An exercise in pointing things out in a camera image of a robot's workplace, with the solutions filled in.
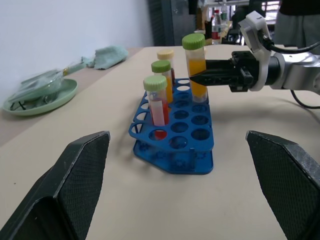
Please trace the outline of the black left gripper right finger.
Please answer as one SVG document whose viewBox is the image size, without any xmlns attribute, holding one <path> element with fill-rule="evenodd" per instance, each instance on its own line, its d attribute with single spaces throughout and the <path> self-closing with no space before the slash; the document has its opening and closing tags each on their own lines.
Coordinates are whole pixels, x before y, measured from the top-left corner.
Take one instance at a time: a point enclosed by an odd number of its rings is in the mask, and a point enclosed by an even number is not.
<svg viewBox="0 0 320 240">
<path fill-rule="evenodd" d="M 260 188 L 287 240 L 320 240 L 320 164 L 300 145 L 246 133 Z"/>
</svg>

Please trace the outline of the blue test tube rack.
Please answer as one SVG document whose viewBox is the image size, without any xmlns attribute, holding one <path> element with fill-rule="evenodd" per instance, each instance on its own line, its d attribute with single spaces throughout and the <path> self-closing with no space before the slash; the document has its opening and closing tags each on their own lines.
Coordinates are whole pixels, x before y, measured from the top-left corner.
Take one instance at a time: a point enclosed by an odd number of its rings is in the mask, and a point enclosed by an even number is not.
<svg viewBox="0 0 320 240">
<path fill-rule="evenodd" d="M 188 78 L 177 78 L 169 123 L 154 126 L 144 95 L 128 129 L 136 157 L 170 174 L 205 175 L 213 170 L 214 134 L 209 102 L 192 100 Z"/>
</svg>

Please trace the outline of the orange test tube green cap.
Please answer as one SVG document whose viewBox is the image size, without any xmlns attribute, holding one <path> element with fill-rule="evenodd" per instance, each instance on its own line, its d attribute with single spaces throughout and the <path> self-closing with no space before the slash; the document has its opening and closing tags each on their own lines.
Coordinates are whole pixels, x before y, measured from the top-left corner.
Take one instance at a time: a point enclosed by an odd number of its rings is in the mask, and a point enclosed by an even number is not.
<svg viewBox="0 0 320 240">
<path fill-rule="evenodd" d="M 205 59 L 205 36 L 202 33 L 192 33 L 182 38 L 182 47 L 185 50 L 189 77 L 197 75 L 207 69 Z M 192 100 L 203 103 L 208 99 L 206 86 L 190 80 Z"/>
</svg>

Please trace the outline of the pale green plate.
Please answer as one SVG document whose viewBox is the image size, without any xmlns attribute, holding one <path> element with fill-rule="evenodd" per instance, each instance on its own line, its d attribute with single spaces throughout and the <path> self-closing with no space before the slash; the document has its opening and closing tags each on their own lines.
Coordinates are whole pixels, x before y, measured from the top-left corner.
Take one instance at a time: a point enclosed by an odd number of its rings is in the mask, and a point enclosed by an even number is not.
<svg viewBox="0 0 320 240">
<path fill-rule="evenodd" d="M 53 111 L 68 103 L 77 93 L 78 83 L 66 78 L 62 82 L 60 91 L 48 96 L 40 97 L 36 101 L 20 101 L 3 104 L 3 111 L 14 116 L 28 117 L 41 115 Z"/>
</svg>

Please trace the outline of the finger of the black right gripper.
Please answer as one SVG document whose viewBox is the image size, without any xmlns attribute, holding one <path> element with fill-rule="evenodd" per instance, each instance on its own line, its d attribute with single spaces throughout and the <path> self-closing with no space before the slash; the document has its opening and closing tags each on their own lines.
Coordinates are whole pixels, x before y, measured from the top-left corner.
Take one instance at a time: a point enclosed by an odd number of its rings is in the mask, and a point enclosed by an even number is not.
<svg viewBox="0 0 320 240">
<path fill-rule="evenodd" d="M 231 60 L 214 60 L 206 59 L 206 70 L 209 72 L 229 72 L 234 69 L 234 65 Z"/>
<path fill-rule="evenodd" d="M 232 86 L 241 87 L 241 77 L 234 69 L 209 69 L 189 77 L 191 81 L 203 86 Z"/>
</svg>

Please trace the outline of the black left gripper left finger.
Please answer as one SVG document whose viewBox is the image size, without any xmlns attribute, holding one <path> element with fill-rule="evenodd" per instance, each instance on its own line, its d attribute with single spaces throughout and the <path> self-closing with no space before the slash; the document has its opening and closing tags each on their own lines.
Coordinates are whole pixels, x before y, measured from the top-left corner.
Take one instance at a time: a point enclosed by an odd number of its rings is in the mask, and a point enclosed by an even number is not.
<svg viewBox="0 0 320 240">
<path fill-rule="evenodd" d="M 70 142 L 0 230 L 0 240 L 86 240 L 100 197 L 109 131 Z"/>
</svg>

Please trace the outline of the dark red tube yellow cap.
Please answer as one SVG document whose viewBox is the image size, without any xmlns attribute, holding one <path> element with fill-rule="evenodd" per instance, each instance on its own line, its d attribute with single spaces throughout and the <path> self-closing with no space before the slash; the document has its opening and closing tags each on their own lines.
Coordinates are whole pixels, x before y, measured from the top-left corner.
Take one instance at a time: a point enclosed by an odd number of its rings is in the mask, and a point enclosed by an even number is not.
<svg viewBox="0 0 320 240">
<path fill-rule="evenodd" d="M 174 51 L 172 49 L 162 49 L 157 52 L 158 60 L 167 60 L 171 66 L 171 79 L 172 84 L 175 84 L 175 69 L 174 69 Z"/>
</svg>

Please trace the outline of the red label plastic bottle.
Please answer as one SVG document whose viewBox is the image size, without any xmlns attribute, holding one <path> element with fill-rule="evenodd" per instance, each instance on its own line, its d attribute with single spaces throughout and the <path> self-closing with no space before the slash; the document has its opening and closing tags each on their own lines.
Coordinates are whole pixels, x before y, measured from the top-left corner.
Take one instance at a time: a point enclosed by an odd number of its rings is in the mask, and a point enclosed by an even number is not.
<svg viewBox="0 0 320 240">
<path fill-rule="evenodd" d="M 213 45 L 219 45 L 221 43 L 221 16 L 219 9 L 215 9 L 212 16 L 211 38 Z"/>
</svg>

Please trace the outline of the red test tube green cap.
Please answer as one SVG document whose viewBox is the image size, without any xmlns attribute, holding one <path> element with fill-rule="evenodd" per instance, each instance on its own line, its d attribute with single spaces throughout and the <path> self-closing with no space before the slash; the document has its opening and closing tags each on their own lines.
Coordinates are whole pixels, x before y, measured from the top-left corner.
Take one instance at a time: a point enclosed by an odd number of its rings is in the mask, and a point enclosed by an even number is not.
<svg viewBox="0 0 320 240">
<path fill-rule="evenodd" d="M 147 76 L 143 80 L 143 87 L 147 94 L 153 125 L 164 127 L 169 123 L 166 77 L 163 75 Z"/>
</svg>

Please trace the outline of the clear plastic bag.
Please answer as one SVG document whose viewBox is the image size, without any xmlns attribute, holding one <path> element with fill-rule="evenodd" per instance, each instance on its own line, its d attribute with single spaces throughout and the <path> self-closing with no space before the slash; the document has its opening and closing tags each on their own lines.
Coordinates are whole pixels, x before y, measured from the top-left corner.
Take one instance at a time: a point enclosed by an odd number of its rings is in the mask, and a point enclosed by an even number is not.
<svg viewBox="0 0 320 240">
<path fill-rule="evenodd" d="M 86 63 L 81 61 L 65 69 L 48 70 L 22 81 L 17 91 L 5 101 L 3 109 L 8 112 L 26 112 L 52 104 L 77 89 L 77 82 L 66 76 L 85 67 Z"/>
</svg>

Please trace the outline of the person in grey trousers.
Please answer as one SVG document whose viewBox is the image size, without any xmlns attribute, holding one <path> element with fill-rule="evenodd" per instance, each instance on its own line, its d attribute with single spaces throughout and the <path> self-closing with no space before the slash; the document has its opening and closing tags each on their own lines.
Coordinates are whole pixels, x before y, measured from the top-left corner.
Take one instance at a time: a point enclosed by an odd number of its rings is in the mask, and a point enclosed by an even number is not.
<svg viewBox="0 0 320 240">
<path fill-rule="evenodd" d="M 280 0 L 273 41 L 298 48 L 320 42 L 320 0 Z"/>
</svg>

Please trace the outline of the pale green cloth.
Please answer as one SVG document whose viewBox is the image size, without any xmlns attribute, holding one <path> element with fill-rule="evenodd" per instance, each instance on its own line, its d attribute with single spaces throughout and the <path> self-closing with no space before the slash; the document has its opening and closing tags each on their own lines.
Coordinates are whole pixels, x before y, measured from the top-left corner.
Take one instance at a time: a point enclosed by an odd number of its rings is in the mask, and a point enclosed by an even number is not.
<svg viewBox="0 0 320 240">
<path fill-rule="evenodd" d="M 122 46 L 111 45 L 95 50 L 94 56 L 82 57 L 81 62 L 88 68 L 107 70 L 127 59 L 129 52 Z"/>
</svg>

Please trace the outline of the yellow test tube green cap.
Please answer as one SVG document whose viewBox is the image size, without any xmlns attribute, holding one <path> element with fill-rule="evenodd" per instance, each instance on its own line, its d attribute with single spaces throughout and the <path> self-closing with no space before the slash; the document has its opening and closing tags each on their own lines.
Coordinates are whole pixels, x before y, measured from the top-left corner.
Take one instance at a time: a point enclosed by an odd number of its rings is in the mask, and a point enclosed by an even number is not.
<svg viewBox="0 0 320 240">
<path fill-rule="evenodd" d="M 171 71 L 171 63 L 168 60 L 157 60 L 151 64 L 151 70 L 154 75 L 165 76 L 167 87 L 166 87 L 166 98 L 170 104 L 173 102 L 173 77 Z"/>
</svg>

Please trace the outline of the dark grey cabinet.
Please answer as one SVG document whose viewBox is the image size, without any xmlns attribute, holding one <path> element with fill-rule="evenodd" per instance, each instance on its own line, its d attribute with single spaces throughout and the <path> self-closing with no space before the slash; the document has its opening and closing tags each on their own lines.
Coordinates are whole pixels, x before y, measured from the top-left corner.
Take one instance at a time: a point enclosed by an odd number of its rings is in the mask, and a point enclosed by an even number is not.
<svg viewBox="0 0 320 240">
<path fill-rule="evenodd" d="M 196 30 L 199 0 L 146 1 L 154 46 L 180 46 L 182 38 Z"/>
</svg>

